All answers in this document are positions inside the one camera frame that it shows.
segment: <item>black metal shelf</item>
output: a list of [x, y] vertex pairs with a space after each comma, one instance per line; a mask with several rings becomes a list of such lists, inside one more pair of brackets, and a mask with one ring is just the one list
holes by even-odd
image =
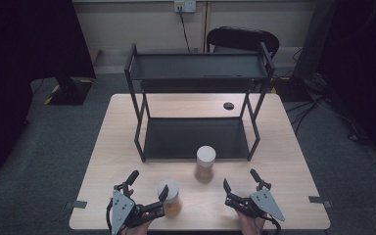
[[196, 159], [197, 150], [212, 146], [219, 159], [249, 156], [243, 121], [231, 118], [150, 118], [145, 158]]
[[[274, 65], [265, 48], [235, 54], [140, 54], [132, 44], [124, 68], [133, 106], [138, 118], [135, 144], [142, 162], [147, 159], [195, 159], [198, 148], [209, 145], [218, 159], [250, 160], [259, 143], [256, 118]], [[143, 100], [138, 105], [133, 82], [139, 81]], [[255, 108], [249, 94], [261, 84]], [[244, 93], [237, 117], [151, 117], [148, 93]], [[256, 139], [249, 149], [243, 114], [248, 110]], [[139, 143], [142, 119], [148, 118], [145, 146]]]

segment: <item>shelf tier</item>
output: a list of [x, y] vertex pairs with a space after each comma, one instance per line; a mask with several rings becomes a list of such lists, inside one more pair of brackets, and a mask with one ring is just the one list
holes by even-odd
[[250, 154], [240, 117], [157, 118], [148, 120], [144, 155], [149, 159], [196, 159], [201, 146], [217, 159], [247, 159]]
[[255, 79], [268, 77], [259, 53], [135, 54], [128, 69], [132, 80]]

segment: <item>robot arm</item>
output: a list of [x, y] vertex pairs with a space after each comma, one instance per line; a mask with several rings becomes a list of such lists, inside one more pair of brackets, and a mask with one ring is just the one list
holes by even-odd
[[[225, 198], [225, 205], [238, 211], [246, 216], [257, 218], [261, 217], [266, 220], [270, 220], [273, 224], [277, 227], [277, 232], [280, 232], [280, 224], [273, 218], [276, 217], [281, 221], [285, 220], [282, 211], [277, 206], [276, 202], [274, 201], [273, 196], [270, 193], [271, 184], [264, 182], [258, 175], [258, 173], [254, 170], [250, 170], [250, 174], [252, 175], [255, 182], [258, 184], [257, 191], [252, 193], [248, 198], [241, 198], [233, 193], [231, 193], [231, 188], [226, 179], [223, 182], [223, 188], [225, 193], [227, 194]], [[264, 216], [268, 213], [272, 218], [268, 218]]]
[[[129, 185], [132, 185], [137, 176], [138, 170], [134, 170], [127, 180], [114, 187], [113, 197], [107, 207], [106, 220], [112, 235], [120, 233], [124, 227], [136, 227], [145, 222], [164, 216], [164, 201], [167, 197], [167, 186], [159, 196], [159, 201], [147, 206], [136, 205], [130, 198]], [[112, 222], [110, 211], [113, 209]]]

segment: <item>dark backdrop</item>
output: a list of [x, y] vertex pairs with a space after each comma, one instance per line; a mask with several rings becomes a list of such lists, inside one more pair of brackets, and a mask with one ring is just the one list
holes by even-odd
[[0, 165], [29, 110], [34, 79], [95, 78], [71, 0], [0, 0]]
[[340, 0], [318, 67], [376, 144], [376, 0]]

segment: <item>black tape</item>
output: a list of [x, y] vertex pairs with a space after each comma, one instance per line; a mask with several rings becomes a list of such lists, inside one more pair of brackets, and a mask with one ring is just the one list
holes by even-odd
[[330, 201], [323, 201], [321, 197], [309, 196], [309, 201], [311, 203], [323, 204], [326, 209], [332, 208], [332, 203]]
[[80, 208], [80, 209], [85, 209], [87, 206], [87, 202], [82, 202], [82, 201], [74, 201], [72, 203], [66, 202], [64, 205], [65, 209], [73, 209], [73, 208]]

